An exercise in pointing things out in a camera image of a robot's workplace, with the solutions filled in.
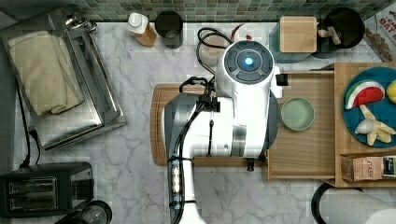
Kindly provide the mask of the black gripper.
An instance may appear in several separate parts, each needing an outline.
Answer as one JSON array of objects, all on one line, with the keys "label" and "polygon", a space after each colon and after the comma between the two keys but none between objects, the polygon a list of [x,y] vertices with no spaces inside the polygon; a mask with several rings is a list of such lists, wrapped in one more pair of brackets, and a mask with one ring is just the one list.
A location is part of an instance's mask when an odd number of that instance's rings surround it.
[{"label": "black gripper", "polygon": [[276,75],[276,85],[277,86],[288,86],[288,75],[287,74],[279,74]]}]

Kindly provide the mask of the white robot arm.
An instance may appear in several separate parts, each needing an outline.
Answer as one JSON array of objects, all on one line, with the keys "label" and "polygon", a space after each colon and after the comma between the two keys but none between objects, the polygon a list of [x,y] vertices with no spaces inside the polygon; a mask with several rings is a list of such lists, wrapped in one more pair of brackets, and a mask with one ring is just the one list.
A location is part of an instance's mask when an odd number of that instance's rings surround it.
[{"label": "white robot arm", "polygon": [[202,85],[202,93],[181,91],[165,105],[162,136],[171,224],[205,224],[195,201],[194,158],[256,160],[275,142],[278,74],[267,47],[237,41],[224,50],[212,79],[190,77],[180,85]]}]

